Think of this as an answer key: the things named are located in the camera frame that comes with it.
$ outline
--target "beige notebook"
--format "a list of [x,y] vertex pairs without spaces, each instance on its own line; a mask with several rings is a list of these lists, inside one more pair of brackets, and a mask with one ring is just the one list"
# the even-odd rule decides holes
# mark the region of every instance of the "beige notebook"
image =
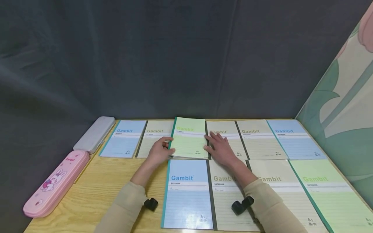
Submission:
[[223,138],[227,137],[229,145],[237,158],[241,160],[248,159],[234,121],[206,121],[206,125],[209,135],[210,131],[212,131],[215,134],[220,133]]
[[238,120],[237,125],[250,160],[288,158],[266,120]]
[[161,137],[170,137],[173,120],[148,120],[136,158],[147,158],[153,144]]
[[250,160],[248,166],[283,199],[309,233],[328,233],[287,160]]
[[232,211],[233,202],[241,202],[245,198],[236,178],[215,160],[209,160],[208,163],[213,194],[213,210],[215,209],[213,216],[216,218],[217,226],[217,229],[214,230],[263,231],[260,224],[254,223],[254,215],[249,210],[238,216]]

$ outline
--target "green leaf painting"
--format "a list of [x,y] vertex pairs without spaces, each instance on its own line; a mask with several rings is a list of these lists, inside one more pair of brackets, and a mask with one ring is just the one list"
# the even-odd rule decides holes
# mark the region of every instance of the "green leaf painting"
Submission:
[[329,100],[339,97],[333,92],[338,75],[338,60],[334,60],[297,117],[321,147],[325,144],[325,133],[320,122],[320,109]]
[[373,176],[353,181],[352,185],[359,192],[361,197],[368,203],[369,206],[373,207]]
[[359,26],[360,26],[360,22],[356,25],[354,30],[351,32],[350,36],[348,37],[349,39],[353,37],[359,31]]
[[373,174],[373,128],[354,129],[326,138],[324,150],[345,176]]

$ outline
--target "sleeve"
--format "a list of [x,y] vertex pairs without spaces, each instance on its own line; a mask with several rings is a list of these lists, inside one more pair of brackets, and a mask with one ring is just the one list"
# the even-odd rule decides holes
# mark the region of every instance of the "sleeve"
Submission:
[[130,232],[146,200],[144,187],[128,182],[119,191],[94,232]]
[[244,192],[254,199],[251,208],[266,233],[307,233],[280,196],[262,180],[250,183]]

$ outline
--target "right hand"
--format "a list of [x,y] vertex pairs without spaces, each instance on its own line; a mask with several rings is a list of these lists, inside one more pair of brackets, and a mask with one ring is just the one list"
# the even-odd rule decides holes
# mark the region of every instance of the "right hand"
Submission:
[[227,137],[223,138],[220,133],[214,134],[210,131],[210,136],[205,135],[205,139],[213,145],[214,149],[208,146],[204,146],[203,149],[210,153],[211,156],[222,165],[230,167],[230,165],[239,160],[234,155]]

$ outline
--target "left hand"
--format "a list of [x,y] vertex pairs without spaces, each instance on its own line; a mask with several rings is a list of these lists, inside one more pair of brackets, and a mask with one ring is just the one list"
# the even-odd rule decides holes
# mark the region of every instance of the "left hand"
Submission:
[[175,153],[175,149],[168,149],[168,142],[166,141],[172,141],[173,138],[171,137],[162,137],[158,141],[154,143],[154,145],[151,147],[148,158],[146,161],[153,165],[160,165],[164,161],[166,161],[170,155]]

